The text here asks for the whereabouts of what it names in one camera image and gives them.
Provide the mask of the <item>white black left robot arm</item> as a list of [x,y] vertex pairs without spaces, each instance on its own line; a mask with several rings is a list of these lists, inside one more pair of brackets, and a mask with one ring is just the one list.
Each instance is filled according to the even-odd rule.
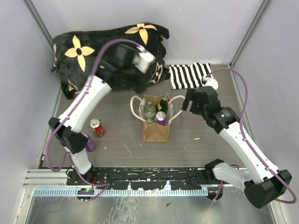
[[96,105],[122,84],[138,88],[145,80],[155,57],[140,44],[127,39],[107,42],[98,52],[90,75],[79,95],[58,118],[50,118],[50,139],[57,138],[70,155],[83,185],[93,181],[93,166],[87,156],[88,137],[81,130]]

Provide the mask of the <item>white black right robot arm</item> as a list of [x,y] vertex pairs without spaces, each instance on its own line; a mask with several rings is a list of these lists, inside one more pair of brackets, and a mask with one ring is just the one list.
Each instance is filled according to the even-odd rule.
[[205,179],[211,184],[227,182],[242,190],[247,200],[260,209],[283,195],[292,180],[288,170],[280,170],[244,131],[237,114],[222,107],[211,86],[188,89],[182,110],[200,115],[237,153],[247,171],[216,159],[205,166]]

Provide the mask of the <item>green glass bottle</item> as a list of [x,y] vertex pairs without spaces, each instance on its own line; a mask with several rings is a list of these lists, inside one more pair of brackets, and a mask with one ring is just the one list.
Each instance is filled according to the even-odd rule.
[[164,94],[160,102],[157,104],[157,112],[164,112],[166,114],[168,112],[168,102],[169,96]]

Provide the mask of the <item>brown canvas tote bag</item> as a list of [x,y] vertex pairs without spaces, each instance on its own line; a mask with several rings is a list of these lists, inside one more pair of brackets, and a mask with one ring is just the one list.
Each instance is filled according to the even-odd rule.
[[[161,125],[157,122],[148,123],[146,121],[145,115],[143,113],[144,107],[148,101],[151,101],[154,106],[156,106],[161,100],[162,96],[151,96],[151,95],[144,95],[143,98],[135,95],[130,99],[130,109],[132,114],[139,120],[142,121],[143,124],[143,142],[168,142],[169,141],[169,134],[170,134],[170,125],[172,121],[178,117],[182,110],[178,111],[175,115],[173,114],[173,105],[172,102],[176,99],[185,99],[182,95],[177,95],[168,100],[168,112],[166,114],[166,124]],[[133,101],[137,99],[140,101],[138,107],[138,114],[135,113],[133,109]]]

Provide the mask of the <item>clear glass bottle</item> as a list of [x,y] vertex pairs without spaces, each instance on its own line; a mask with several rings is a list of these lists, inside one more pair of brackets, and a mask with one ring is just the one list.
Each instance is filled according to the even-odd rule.
[[146,122],[152,123],[154,122],[154,116],[156,114],[155,106],[151,101],[147,101],[147,103],[144,106],[143,114],[145,117]]

